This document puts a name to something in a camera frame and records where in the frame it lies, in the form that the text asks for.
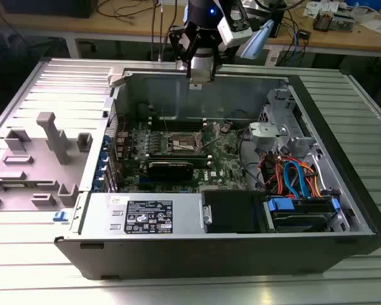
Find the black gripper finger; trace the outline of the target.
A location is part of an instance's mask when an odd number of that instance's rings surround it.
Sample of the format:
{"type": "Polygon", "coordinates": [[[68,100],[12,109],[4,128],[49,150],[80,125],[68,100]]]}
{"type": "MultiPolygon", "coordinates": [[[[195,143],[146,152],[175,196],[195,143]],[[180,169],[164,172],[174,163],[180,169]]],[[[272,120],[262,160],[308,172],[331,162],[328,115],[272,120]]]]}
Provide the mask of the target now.
{"type": "Polygon", "coordinates": [[[197,34],[194,29],[189,27],[174,27],[169,31],[173,54],[177,60],[180,60],[186,66],[186,78],[191,77],[191,61],[197,50],[197,34]],[[186,38],[189,42],[188,47],[180,42],[182,38],[186,38]]]}
{"type": "Polygon", "coordinates": [[[222,37],[219,33],[219,31],[210,31],[207,37],[207,45],[208,48],[211,49],[211,52],[213,54],[213,65],[211,68],[211,80],[214,80],[215,74],[217,71],[217,67],[222,63],[222,59],[220,57],[220,52],[219,52],[219,45],[222,42],[222,37]]]}

